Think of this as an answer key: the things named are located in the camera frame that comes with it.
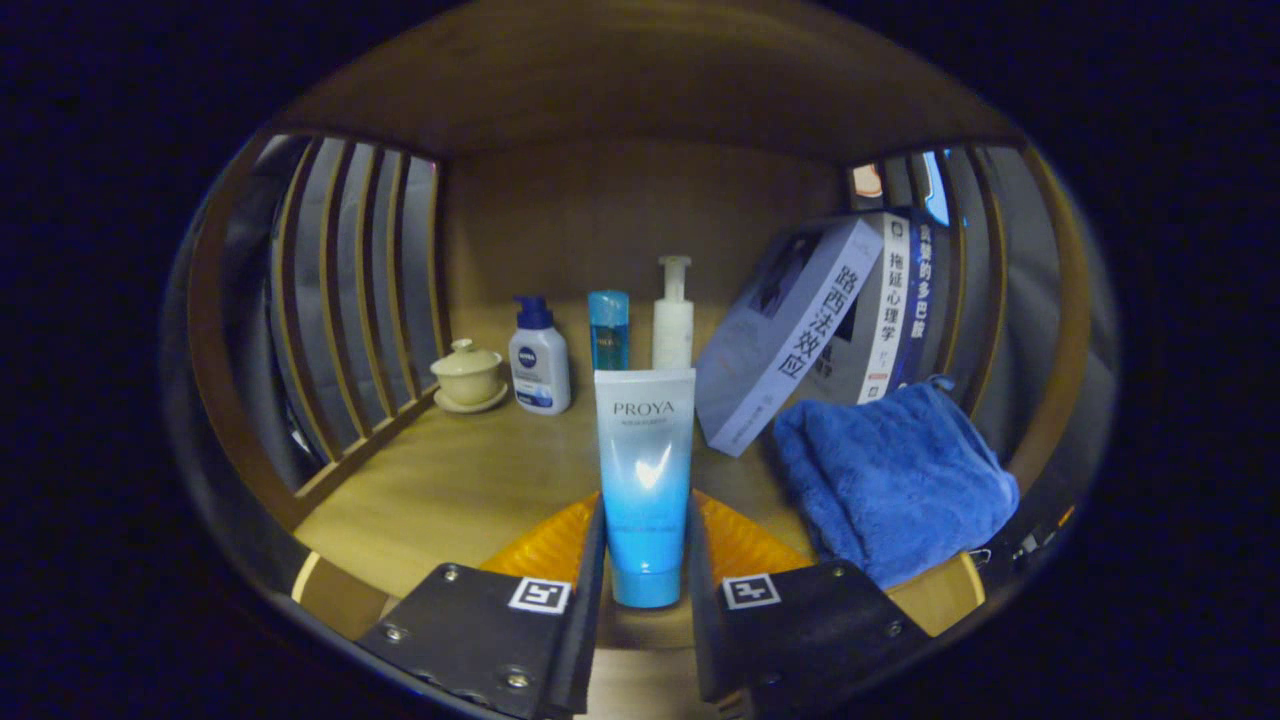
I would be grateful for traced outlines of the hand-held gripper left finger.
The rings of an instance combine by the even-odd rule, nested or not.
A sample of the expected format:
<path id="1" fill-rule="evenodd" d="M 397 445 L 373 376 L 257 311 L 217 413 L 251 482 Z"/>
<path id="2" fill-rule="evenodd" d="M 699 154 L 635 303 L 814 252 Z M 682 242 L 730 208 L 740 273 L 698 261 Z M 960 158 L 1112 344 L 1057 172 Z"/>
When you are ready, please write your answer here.
<path id="1" fill-rule="evenodd" d="M 599 495 L 585 505 L 573 582 L 443 562 L 357 646 L 460 719 L 584 715 L 605 560 Z"/>

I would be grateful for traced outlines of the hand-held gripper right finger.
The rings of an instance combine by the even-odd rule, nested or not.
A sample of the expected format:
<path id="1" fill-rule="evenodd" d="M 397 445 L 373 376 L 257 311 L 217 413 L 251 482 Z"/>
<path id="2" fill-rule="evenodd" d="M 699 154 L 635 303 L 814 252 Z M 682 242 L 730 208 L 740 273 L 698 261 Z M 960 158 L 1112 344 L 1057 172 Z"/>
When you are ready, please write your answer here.
<path id="1" fill-rule="evenodd" d="M 721 719 L 826 717 L 931 643 L 850 562 L 717 579 L 696 498 L 686 528 L 699 692 Z"/>

